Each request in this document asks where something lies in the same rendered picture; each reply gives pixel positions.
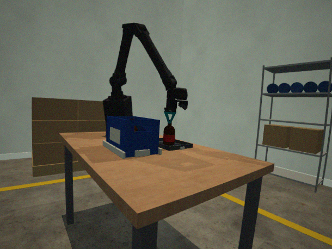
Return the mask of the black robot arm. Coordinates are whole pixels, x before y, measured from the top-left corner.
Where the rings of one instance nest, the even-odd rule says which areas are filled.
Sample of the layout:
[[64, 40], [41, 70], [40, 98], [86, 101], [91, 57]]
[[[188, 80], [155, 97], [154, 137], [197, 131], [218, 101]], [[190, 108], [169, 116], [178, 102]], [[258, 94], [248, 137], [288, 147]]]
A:
[[160, 75], [160, 78], [162, 79], [162, 82], [165, 86], [165, 89], [167, 91], [167, 99], [177, 99], [177, 100], [170, 100], [170, 108], [177, 108], [177, 102], [179, 102], [178, 106], [186, 110], [188, 106], [188, 101], [180, 101], [180, 100], [187, 100], [188, 96], [187, 89], [176, 88], [177, 81], [174, 75], [172, 75], [169, 69], [167, 68], [157, 48], [153, 44], [149, 36], [150, 33], [148, 32], [146, 26], [140, 23], [127, 23], [127, 24], [122, 24], [122, 28], [123, 28], [123, 34], [122, 34], [117, 65], [112, 77], [110, 77], [109, 79], [109, 83], [112, 86], [112, 92], [111, 96], [108, 96], [108, 99], [115, 101], [127, 98], [126, 95], [123, 95], [123, 91], [121, 91], [121, 86], [126, 84], [127, 82], [125, 68], [131, 47], [132, 38], [135, 35], [142, 43], [150, 59], [155, 65]]

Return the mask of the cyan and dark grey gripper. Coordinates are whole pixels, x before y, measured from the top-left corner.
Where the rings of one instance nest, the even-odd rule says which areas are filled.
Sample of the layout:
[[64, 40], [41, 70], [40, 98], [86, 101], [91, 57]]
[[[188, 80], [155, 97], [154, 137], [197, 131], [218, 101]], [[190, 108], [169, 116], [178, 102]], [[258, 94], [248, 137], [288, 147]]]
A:
[[[164, 113], [165, 113], [165, 116], [167, 118], [167, 121], [169, 124], [171, 124], [171, 121], [173, 120], [175, 114], [176, 114], [176, 108], [170, 108], [170, 100], [175, 100], [175, 99], [167, 99], [167, 104], [166, 104], [166, 108], [164, 108]], [[172, 114], [172, 117], [169, 121], [169, 116], [168, 114]]]

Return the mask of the blue bottle crate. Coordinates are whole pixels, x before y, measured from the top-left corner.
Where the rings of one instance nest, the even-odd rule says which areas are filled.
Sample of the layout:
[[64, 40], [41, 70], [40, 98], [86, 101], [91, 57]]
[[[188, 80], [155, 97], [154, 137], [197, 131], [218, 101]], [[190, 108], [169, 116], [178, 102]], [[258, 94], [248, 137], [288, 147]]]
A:
[[[134, 120], [130, 120], [134, 119]], [[107, 116], [106, 141], [134, 157], [137, 150], [158, 154], [160, 120], [137, 116]], [[138, 131], [134, 131], [134, 126]]]

